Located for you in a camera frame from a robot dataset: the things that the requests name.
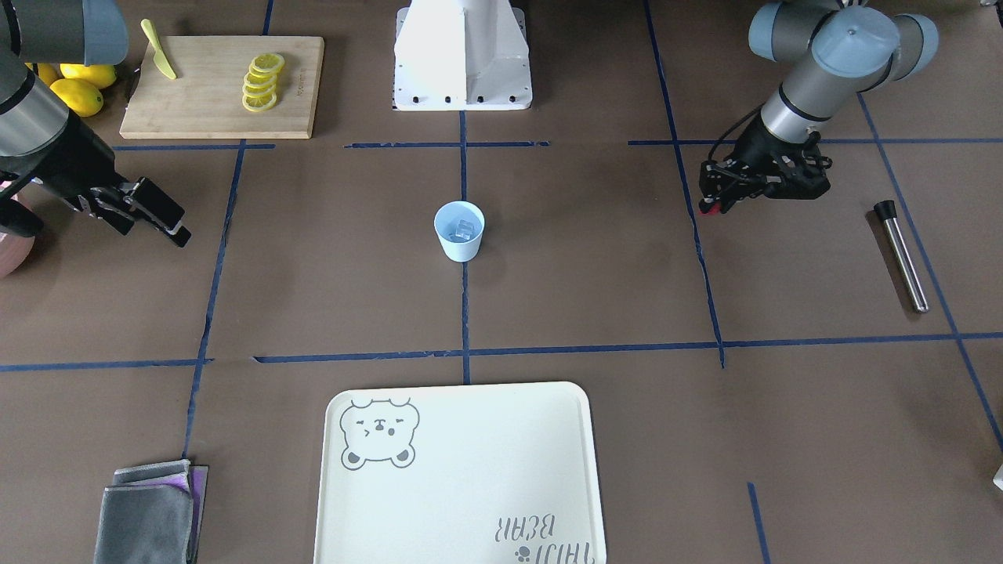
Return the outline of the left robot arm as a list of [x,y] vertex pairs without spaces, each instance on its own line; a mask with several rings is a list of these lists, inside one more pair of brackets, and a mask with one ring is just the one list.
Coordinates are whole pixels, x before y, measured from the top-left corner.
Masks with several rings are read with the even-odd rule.
[[722,160],[700,164],[700,213],[727,213],[756,197],[811,201],[830,188],[824,126],[857,94],[923,71],[940,33],[927,16],[895,16],[864,1],[777,1],[759,8],[750,50],[788,62],[791,72],[768,100],[735,122],[739,136]]

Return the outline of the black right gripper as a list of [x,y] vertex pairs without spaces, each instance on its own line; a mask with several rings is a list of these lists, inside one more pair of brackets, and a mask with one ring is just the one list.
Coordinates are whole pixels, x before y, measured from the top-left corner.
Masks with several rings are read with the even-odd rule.
[[[121,235],[126,233],[126,213],[133,221],[153,225],[178,248],[189,243],[185,208],[146,176],[126,182],[116,172],[114,151],[88,125],[65,126],[37,157],[36,178],[74,210],[94,215]],[[116,208],[121,203],[125,213]]]

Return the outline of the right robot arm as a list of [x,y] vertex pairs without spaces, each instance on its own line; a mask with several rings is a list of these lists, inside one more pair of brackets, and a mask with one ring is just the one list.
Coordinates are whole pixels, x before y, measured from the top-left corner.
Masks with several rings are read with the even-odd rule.
[[185,210],[148,178],[129,181],[114,151],[72,110],[30,64],[118,64],[129,52],[129,29],[114,1],[4,1],[1,7],[1,230],[32,238],[43,221],[16,200],[39,183],[72,210],[129,234],[147,222],[175,246],[190,231]]

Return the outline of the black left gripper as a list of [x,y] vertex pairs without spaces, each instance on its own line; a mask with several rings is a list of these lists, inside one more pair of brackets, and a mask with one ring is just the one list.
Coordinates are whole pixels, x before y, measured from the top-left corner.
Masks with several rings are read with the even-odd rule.
[[816,200],[831,188],[827,177],[831,159],[818,150],[820,139],[820,133],[810,133],[802,143],[774,138],[771,133],[742,133],[732,150],[737,170],[717,161],[700,164],[702,202],[718,202],[718,214],[726,214],[750,197]]

